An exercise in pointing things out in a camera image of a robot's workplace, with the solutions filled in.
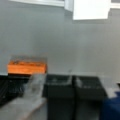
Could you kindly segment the translucent gripper left finger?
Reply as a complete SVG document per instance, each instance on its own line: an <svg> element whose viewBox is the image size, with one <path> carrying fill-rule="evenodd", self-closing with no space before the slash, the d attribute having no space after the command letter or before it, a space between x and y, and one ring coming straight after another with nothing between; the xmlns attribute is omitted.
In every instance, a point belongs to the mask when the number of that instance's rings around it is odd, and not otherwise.
<svg viewBox="0 0 120 120"><path fill-rule="evenodd" d="M44 84L44 75L32 75L24 95L0 109L0 120L47 120L47 99L42 96Z"/></svg>

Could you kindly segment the translucent gripper right finger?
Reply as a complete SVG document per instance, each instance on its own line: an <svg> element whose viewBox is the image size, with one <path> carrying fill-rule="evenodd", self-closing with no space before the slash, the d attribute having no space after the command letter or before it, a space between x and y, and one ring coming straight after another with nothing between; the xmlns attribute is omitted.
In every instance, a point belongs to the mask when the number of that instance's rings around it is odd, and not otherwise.
<svg viewBox="0 0 120 120"><path fill-rule="evenodd" d="M115 98L117 96L117 92L120 91L120 88L115 81L113 81L110 77L101 76L100 82L109 98Z"/></svg>

